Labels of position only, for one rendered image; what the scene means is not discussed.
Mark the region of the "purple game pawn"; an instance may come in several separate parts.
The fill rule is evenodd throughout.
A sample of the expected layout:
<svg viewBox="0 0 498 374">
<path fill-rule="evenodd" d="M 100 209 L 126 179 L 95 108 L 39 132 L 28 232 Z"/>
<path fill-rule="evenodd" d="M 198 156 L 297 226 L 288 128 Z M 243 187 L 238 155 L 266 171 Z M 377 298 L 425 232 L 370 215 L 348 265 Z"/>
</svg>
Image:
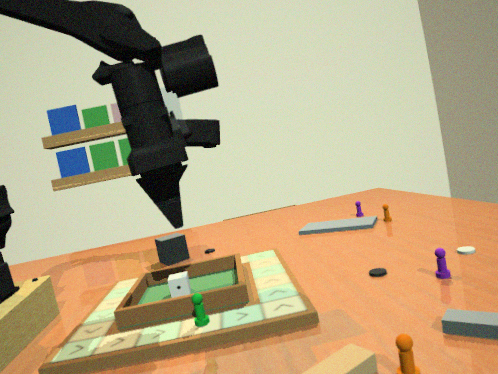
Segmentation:
<svg viewBox="0 0 498 374">
<path fill-rule="evenodd" d="M 364 216 L 364 214 L 361 211 L 361 206 L 360 206 L 361 203 L 359 201 L 356 201 L 355 205 L 356 205 L 356 209 L 357 209 L 356 217 L 362 217 L 362 216 Z"/>
<path fill-rule="evenodd" d="M 450 269 L 447 269 L 446 259 L 445 259 L 445 250 L 441 247 L 435 250 L 435 256 L 437 257 L 437 266 L 438 270 L 436 271 L 436 278 L 446 279 L 450 277 Z"/>
</svg>

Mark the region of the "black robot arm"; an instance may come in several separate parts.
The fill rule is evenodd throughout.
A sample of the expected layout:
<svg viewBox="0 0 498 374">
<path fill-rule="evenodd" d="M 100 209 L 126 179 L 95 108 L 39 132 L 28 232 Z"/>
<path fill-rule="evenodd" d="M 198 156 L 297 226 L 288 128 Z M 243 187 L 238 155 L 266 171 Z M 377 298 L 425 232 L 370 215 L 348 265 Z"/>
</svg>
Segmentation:
<svg viewBox="0 0 498 374">
<path fill-rule="evenodd" d="M 155 75 L 159 70 L 167 93 L 178 98 L 218 87 L 212 57 L 204 37 L 161 46 L 145 32 L 133 11 L 119 3 L 98 0 L 0 0 L 0 15 L 19 19 L 72 36 L 95 50 L 121 61 L 109 65 L 100 61 L 92 79 L 112 84 L 120 113 L 137 104 L 163 101 Z M 145 62 L 134 63 L 139 59 Z M 170 117 L 171 116 L 171 117 Z M 170 112 L 172 137 L 184 147 L 214 148 L 220 145 L 217 119 L 176 119 Z M 0 249 L 5 248 L 11 227 L 5 185 L 0 185 Z"/>
</svg>

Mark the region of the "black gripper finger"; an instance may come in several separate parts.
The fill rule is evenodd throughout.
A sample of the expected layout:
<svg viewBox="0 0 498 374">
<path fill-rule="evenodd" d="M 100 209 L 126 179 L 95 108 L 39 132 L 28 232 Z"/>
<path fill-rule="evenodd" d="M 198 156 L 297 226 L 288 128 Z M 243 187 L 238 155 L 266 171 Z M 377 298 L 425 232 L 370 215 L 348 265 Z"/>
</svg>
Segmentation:
<svg viewBox="0 0 498 374">
<path fill-rule="evenodd" d="M 188 164 L 136 179 L 174 229 L 183 227 L 179 181 Z"/>
</svg>

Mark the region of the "green game pawn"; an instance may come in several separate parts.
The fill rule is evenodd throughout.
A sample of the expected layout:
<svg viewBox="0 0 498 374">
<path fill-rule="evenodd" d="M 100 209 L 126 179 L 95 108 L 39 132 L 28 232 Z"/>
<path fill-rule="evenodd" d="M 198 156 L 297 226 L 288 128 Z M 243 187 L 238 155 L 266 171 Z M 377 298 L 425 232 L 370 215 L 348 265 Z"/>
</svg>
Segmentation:
<svg viewBox="0 0 498 374">
<path fill-rule="evenodd" d="M 202 304 L 202 296 L 198 293 L 194 294 L 192 297 L 192 302 L 196 312 L 196 318 L 194 319 L 195 325 L 198 327 L 205 326 L 210 323 L 210 317 L 206 314 L 204 306 Z"/>
</svg>

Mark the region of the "grey die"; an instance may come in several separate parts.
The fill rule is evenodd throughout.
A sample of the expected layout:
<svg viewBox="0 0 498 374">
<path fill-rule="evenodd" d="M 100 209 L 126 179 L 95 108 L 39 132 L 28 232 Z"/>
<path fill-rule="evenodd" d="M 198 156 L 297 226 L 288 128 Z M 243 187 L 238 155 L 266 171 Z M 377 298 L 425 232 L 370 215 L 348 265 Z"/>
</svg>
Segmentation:
<svg viewBox="0 0 498 374">
<path fill-rule="evenodd" d="M 171 298 L 191 294 L 191 284 L 188 279 L 187 271 L 169 275 L 168 285 Z"/>
</svg>

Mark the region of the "white flat disc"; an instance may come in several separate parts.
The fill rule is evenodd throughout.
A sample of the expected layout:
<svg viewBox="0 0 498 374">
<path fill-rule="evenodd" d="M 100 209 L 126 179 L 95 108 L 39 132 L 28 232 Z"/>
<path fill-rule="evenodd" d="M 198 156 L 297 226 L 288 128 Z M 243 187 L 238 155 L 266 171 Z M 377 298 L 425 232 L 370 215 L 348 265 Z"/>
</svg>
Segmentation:
<svg viewBox="0 0 498 374">
<path fill-rule="evenodd" d="M 475 253 L 475 248 L 470 246 L 457 248 L 457 253 L 462 255 L 470 255 Z"/>
</svg>

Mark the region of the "orange game pawn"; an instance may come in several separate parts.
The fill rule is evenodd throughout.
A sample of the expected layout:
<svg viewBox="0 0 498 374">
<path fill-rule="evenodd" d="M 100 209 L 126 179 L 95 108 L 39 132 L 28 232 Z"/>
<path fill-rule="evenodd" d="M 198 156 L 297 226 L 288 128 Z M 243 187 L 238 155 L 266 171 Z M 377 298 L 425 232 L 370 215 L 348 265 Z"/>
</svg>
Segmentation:
<svg viewBox="0 0 498 374">
<path fill-rule="evenodd" d="M 391 222 L 392 221 L 392 218 L 390 217 L 389 215 L 389 210 L 388 210 L 388 205 L 384 204 L 382 206 L 382 209 L 383 209 L 383 212 L 384 212 L 384 218 L 383 218 L 383 222 Z"/>
<path fill-rule="evenodd" d="M 400 366 L 396 369 L 397 374 L 420 374 L 419 367 L 414 366 L 413 342 L 407 334 L 401 334 L 396 338 L 396 347 L 399 349 Z"/>
</svg>

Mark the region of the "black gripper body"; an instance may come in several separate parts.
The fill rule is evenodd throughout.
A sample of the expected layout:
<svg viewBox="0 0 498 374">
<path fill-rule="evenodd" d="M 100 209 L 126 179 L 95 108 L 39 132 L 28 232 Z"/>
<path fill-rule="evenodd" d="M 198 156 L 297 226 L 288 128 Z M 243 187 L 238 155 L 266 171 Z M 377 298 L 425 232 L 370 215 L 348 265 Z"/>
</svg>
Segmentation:
<svg viewBox="0 0 498 374">
<path fill-rule="evenodd" d="M 145 177 L 182 166 L 181 161 L 188 160 L 184 143 L 172 137 L 163 101 L 137 104 L 120 114 L 131 147 L 127 162 L 132 176 Z"/>
</svg>

